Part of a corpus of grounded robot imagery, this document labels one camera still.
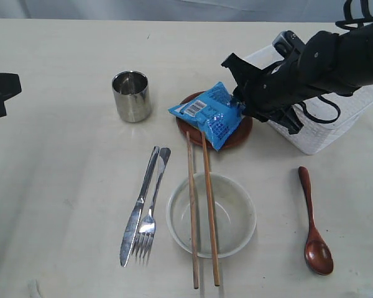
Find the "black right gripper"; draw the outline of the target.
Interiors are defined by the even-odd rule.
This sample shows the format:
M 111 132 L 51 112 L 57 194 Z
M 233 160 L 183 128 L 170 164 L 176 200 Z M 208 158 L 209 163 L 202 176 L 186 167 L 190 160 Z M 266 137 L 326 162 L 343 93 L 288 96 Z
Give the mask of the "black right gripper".
M 255 66 L 232 53 L 221 63 L 236 82 L 232 104 L 243 116 L 255 117 L 261 122 L 271 120 L 285 127 L 290 134 L 299 133 L 303 123 L 293 105 L 328 91 L 301 81 L 295 54 L 283 58 L 268 46 L 253 53 L 251 62 Z M 251 93 L 251 103 L 244 97 L 244 91 Z

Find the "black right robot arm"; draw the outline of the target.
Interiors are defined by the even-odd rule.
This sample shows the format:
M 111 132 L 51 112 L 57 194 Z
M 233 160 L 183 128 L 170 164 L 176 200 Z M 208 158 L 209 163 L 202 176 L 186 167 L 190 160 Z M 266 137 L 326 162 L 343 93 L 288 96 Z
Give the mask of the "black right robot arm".
M 373 85 L 373 16 L 337 22 L 357 24 L 345 34 L 321 30 L 303 43 L 291 30 L 281 32 L 272 45 L 281 61 L 260 69 L 236 54 L 222 62 L 236 81 L 233 96 L 245 105 L 243 114 L 261 122 L 271 120 L 297 134 L 303 127 L 293 105 L 335 93 L 349 97 Z

